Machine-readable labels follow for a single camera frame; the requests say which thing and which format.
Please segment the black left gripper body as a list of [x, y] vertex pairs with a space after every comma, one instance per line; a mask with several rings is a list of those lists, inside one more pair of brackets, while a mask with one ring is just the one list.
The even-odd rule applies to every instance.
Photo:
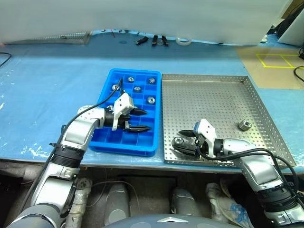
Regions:
[[119, 129], [123, 129], [123, 130], [130, 130], [131, 126], [129, 124], [129, 120], [130, 120], [130, 115], [126, 114], [126, 115], [120, 115], [118, 118], [118, 124], [117, 127]]

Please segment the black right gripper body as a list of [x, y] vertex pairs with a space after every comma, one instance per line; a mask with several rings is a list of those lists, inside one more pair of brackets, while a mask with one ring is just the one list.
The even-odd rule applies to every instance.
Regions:
[[206, 151], [207, 151], [206, 138], [202, 134], [199, 134], [196, 137], [194, 142], [195, 142], [195, 145], [196, 145], [196, 152], [199, 155], [206, 155]]

